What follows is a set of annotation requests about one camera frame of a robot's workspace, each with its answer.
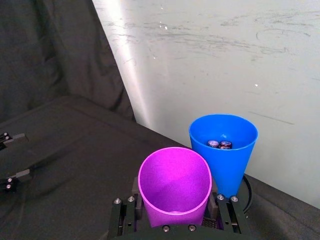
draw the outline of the black table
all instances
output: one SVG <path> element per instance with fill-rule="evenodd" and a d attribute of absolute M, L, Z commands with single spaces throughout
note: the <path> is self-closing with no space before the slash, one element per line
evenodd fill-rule
<path fill-rule="evenodd" d="M 60 98 L 0 124 L 29 142 L 0 151 L 0 177 L 26 168 L 33 179 L 0 195 L 0 239 L 103 240 L 115 197 L 131 193 L 153 151 L 180 146 L 77 96 Z M 320 210 L 247 176 L 248 223 L 257 239 L 320 239 Z"/>

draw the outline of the metal bracket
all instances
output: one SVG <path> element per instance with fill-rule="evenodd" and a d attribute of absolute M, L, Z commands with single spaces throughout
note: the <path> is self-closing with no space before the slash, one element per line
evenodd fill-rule
<path fill-rule="evenodd" d="M 226 198 L 216 194 L 216 203 L 219 207 L 218 226 L 227 232 L 249 235 L 249 227 L 237 196 Z"/>
<path fill-rule="evenodd" d="M 116 198 L 113 201 L 107 240 L 117 236 L 128 235 L 137 230 L 136 197 L 137 195 L 130 196 L 125 201 Z"/>
<path fill-rule="evenodd" d="M 28 142 L 29 139 L 24 133 L 20 133 L 14 136 L 10 136 L 9 133 L 4 132 L 0 135 L 0 151 L 11 146 L 12 144 L 16 143 L 24 143 Z"/>
<path fill-rule="evenodd" d="M 17 172 L 15 175 L 0 179 L 0 191 L 15 192 L 18 183 L 23 183 L 32 179 L 30 169 Z"/>
<path fill-rule="evenodd" d="M 142 196 L 138 186 L 138 177 L 136 176 L 132 185 L 132 195 L 135 196 L 136 205 L 135 205 L 135 216 L 137 220 L 142 218 L 144 201 L 142 200 Z"/>

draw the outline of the cup rim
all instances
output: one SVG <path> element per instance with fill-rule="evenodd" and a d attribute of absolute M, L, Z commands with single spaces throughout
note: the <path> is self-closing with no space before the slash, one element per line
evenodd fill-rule
<path fill-rule="evenodd" d="M 141 188 L 141 181 L 140 181 L 140 177 L 141 177 L 141 171 L 142 171 L 142 168 L 143 166 L 145 165 L 145 163 L 147 162 L 147 160 L 152 157 L 153 155 L 161 152 L 161 151 L 166 151 L 168 149 L 183 149 L 183 150 L 186 150 L 188 152 L 192 152 L 193 154 L 197 155 L 200 159 L 202 159 L 203 163 L 205 164 L 206 166 L 206 169 L 208 171 L 208 174 L 209 174 L 209 189 L 208 189 L 208 193 L 206 194 L 204 200 L 198 204 L 196 207 L 188 210 L 188 211 L 183 211 L 183 212 L 169 212 L 169 211 L 164 211 L 164 210 L 161 210 L 159 208 L 157 208 L 156 206 L 154 206 L 151 202 L 148 201 L 148 199 L 146 198 L 144 192 L 142 191 L 142 188 Z M 143 201 L 145 201 L 151 208 L 153 208 L 154 210 L 156 210 L 157 212 L 160 212 L 162 214 L 166 214 L 166 215 L 170 215 L 170 216 L 181 216 L 181 215 L 186 215 L 186 214 L 189 214 L 189 213 L 192 213 L 192 212 L 195 212 L 196 210 L 198 210 L 200 207 L 202 207 L 208 200 L 209 198 L 209 195 L 211 194 L 211 188 L 212 188 L 212 175 L 211 175 L 211 171 L 210 171 L 210 168 L 209 168 L 209 165 L 208 163 L 206 162 L 206 160 L 200 155 L 198 154 L 197 152 L 189 149 L 189 148 L 186 148 L 186 147 L 179 147 L 179 146 L 172 146 L 172 147 L 165 147 L 165 148 L 161 148 L 157 151 L 154 151 L 153 153 L 151 153 L 149 156 L 147 156 L 145 158 L 145 160 L 143 161 L 143 163 L 141 164 L 140 166 L 140 169 L 139 169 L 139 173 L 138 173 L 138 187 L 139 187 L 139 190 L 140 190 L 140 194 L 142 196 L 142 199 Z"/>
<path fill-rule="evenodd" d="M 199 119 L 202 119 L 202 118 L 206 118 L 206 117 L 209 117 L 209 116 L 216 116 L 216 115 L 223 115 L 223 116 L 233 116 L 233 117 L 237 117 L 239 119 L 242 119 L 242 120 L 245 120 L 247 121 L 248 123 L 250 123 L 254 129 L 255 129 L 255 133 L 256 133 L 256 136 L 254 138 L 254 140 L 252 142 L 250 142 L 249 144 L 245 145 L 245 146 L 242 146 L 242 147 L 239 147 L 239 148 L 232 148 L 232 149 L 228 149 L 227 151 L 237 151 L 237 150 L 241 150 L 241 149 L 245 149 L 253 144 L 255 144 L 255 142 L 257 141 L 258 139 L 258 136 L 259 136 L 259 132 L 258 132 L 258 129 L 257 127 L 252 123 L 250 122 L 249 120 L 245 119 L 244 117 L 241 117 L 241 116 L 238 116 L 238 115 L 233 115 L 233 114 L 229 114 L 229 113 L 214 113 L 214 114 L 208 114 L 208 115 L 204 115 L 204 116 L 201 116 L 201 117 L 198 117 L 197 119 L 195 119 L 189 126 L 189 135 L 190 135 L 190 138 L 192 138 L 196 143 L 206 147 L 206 148 L 209 148 L 209 149 L 214 149 L 214 150 L 217 150 L 217 151 L 226 151 L 224 149 L 220 149 L 220 148 L 213 148 L 213 147 L 210 147 L 206 144 L 203 144 L 202 142 L 199 142 L 191 133 L 191 127 L 192 125 L 198 121 Z"/>

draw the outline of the white wall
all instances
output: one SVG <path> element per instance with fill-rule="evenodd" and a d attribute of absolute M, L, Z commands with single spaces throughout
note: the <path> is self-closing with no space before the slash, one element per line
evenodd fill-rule
<path fill-rule="evenodd" d="M 246 173 L 320 208 L 319 0 L 93 0 L 137 121 L 190 146 L 209 113 L 252 121 Z"/>

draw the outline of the blue cup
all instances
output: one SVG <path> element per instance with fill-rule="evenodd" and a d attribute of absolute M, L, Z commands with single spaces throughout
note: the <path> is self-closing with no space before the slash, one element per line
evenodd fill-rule
<path fill-rule="evenodd" d="M 248 120 L 230 114 L 205 115 L 191 123 L 191 146 L 208 163 L 218 188 L 225 197 L 237 195 L 258 138 L 257 128 Z M 232 142 L 232 149 L 208 146 L 209 140 Z"/>

